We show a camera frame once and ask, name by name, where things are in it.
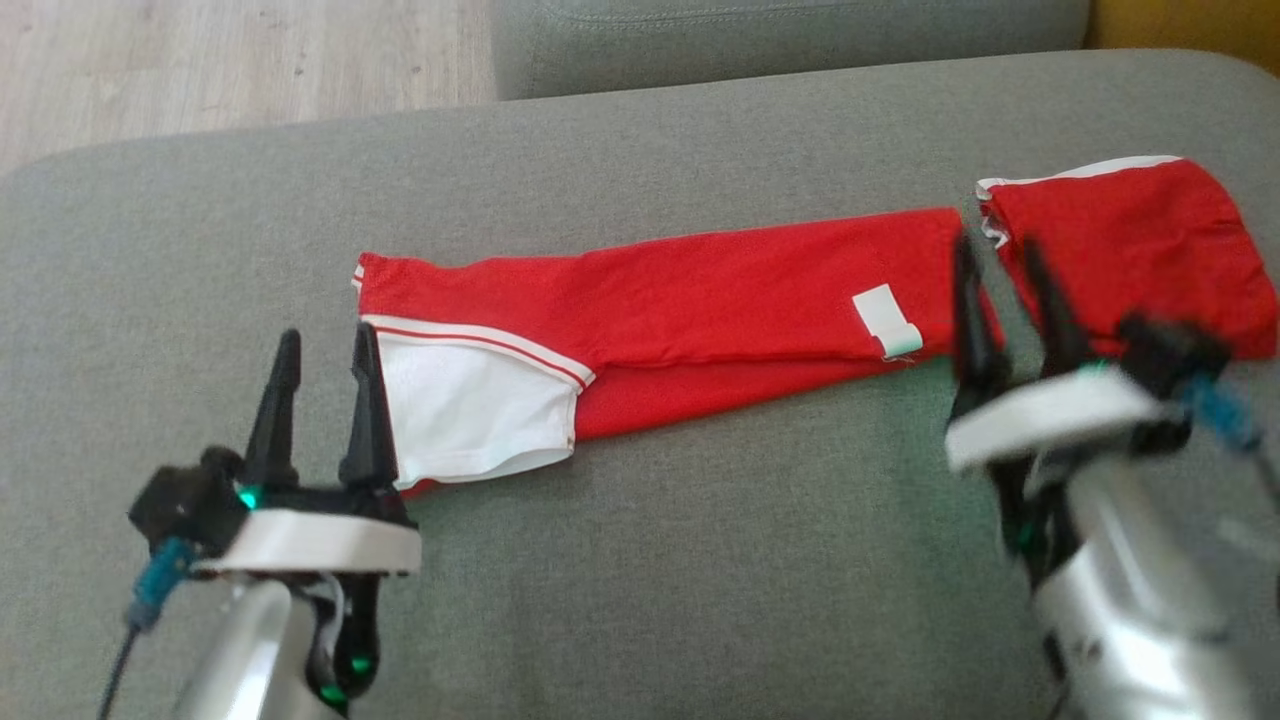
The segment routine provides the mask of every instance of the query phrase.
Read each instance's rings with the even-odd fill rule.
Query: folded red garment
[[[575,439],[943,354],[960,232],[931,209],[463,268],[365,254],[401,486],[517,473]]]
[[[1036,238],[1097,351],[1123,348],[1132,310],[1192,322],[1238,359],[1276,354],[1276,293],[1226,190],[1174,156],[1121,158],[1036,179],[978,182],[983,231],[1024,302]]]

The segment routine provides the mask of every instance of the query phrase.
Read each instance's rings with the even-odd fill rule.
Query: gray fabric surface
[[[973,182],[1196,158],[1280,275],[1280,82],[1185,51],[869,68],[108,146],[0,181],[0,716],[84,717],[145,559],[161,462],[238,445],[275,338],[303,337],[296,457],[346,445],[356,254],[439,263],[960,205]],[[997,301],[1009,300],[1000,286]],[[1023,341],[1024,366],[1034,359]],[[1233,373],[1280,427],[1275,365]],[[945,364],[655,432],[412,503],[358,717],[1041,717],[991,491],[947,474]],[[1207,442],[1153,488],[1238,614],[1280,716],[1276,532]],[[140,643],[120,717],[163,717],[218,585]]]
[[[1073,50],[1088,0],[498,0],[498,96]]]

